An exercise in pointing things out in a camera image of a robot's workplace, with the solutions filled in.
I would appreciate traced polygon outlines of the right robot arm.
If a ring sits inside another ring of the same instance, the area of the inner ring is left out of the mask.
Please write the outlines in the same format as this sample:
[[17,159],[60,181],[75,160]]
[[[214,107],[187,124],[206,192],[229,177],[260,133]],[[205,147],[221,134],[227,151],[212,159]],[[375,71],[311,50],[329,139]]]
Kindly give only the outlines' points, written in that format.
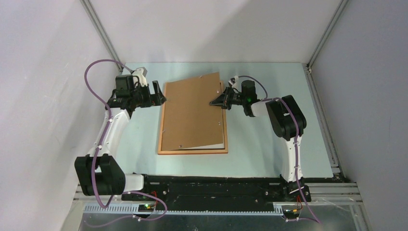
[[280,174],[282,180],[280,196],[285,201],[292,201],[304,188],[300,165],[300,143],[304,129],[307,127],[306,117],[292,95],[260,99],[255,88],[257,80],[248,77],[238,90],[236,89],[238,79],[238,76],[231,78],[221,95],[209,104],[225,110],[230,110],[233,105],[240,105],[246,116],[269,117],[275,135],[282,138],[286,145]]

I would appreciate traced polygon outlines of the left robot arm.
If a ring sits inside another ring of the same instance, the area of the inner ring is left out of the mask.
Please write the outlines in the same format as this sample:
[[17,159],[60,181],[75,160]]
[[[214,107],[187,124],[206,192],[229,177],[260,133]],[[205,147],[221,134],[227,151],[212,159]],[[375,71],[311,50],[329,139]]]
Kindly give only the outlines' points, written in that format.
[[85,156],[74,163],[85,196],[120,195],[133,191],[140,200],[151,197],[152,187],[143,175],[126,174],[116,162],[116,152],[136,108],[161,106],[166,98],[158,81],[153,81],[154,93],[143,74],[121,75],[115,78],[116,88],[106,101],[103,125],[95,144]]

